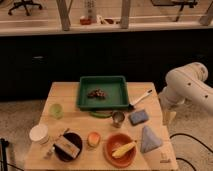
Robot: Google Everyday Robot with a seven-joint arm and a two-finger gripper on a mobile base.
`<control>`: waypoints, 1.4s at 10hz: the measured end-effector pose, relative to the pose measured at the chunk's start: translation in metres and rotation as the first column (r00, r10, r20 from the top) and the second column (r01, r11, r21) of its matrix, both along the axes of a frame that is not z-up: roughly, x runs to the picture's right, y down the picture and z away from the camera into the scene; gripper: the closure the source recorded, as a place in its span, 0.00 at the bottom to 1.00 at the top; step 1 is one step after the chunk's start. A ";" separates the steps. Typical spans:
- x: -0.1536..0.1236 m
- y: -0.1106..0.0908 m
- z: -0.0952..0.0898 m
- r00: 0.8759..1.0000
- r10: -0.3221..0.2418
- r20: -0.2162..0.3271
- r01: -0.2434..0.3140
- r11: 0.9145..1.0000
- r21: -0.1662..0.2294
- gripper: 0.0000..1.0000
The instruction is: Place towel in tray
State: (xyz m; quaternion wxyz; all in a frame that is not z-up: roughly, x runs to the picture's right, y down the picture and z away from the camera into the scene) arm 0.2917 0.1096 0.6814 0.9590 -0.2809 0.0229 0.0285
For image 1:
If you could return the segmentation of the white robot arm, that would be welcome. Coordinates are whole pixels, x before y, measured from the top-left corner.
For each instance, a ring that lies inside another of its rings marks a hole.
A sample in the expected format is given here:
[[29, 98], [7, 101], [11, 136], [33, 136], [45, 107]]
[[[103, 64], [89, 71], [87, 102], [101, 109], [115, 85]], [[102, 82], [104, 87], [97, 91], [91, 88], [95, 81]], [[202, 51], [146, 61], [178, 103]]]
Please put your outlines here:
[[199, 62], [170, 70], [159, 93], [161, 106], [169, 109], [188, 99], [213, 115], [213, 88], [205, 84], [207, 78], [208, 70]]

